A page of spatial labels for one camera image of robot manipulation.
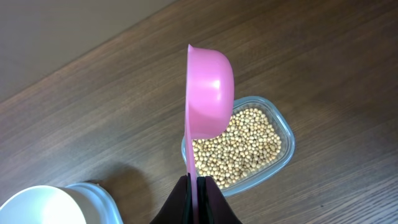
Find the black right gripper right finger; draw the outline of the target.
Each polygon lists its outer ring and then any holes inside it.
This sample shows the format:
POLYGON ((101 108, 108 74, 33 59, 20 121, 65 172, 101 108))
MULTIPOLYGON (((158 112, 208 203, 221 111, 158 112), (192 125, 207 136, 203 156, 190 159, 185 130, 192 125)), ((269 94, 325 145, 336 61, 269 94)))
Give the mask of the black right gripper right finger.
POLYGON ((210 177, 197 178, 200 224, 242 224, 210 177))

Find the pink plastic scoop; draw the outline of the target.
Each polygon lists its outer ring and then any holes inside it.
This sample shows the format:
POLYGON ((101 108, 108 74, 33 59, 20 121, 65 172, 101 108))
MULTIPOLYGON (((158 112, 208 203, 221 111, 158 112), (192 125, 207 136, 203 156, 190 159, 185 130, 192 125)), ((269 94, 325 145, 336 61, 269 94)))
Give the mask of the pink plastic scoop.
POLYGON ((229 125, 234 76, 229 60, 217 50, 188 45, 185 95, 185 157, 190 176, 193 223, 199 222, 194 139, 219 136, 229 125))

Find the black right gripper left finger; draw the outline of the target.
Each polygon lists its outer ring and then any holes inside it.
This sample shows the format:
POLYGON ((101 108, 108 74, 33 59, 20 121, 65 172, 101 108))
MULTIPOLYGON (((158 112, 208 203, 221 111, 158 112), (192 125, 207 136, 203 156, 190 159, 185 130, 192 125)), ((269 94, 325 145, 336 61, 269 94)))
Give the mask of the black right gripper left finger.
POLYGON ((150 224, 192 224, 192 185, 190 174, 177 181, 162 208, 150 224))

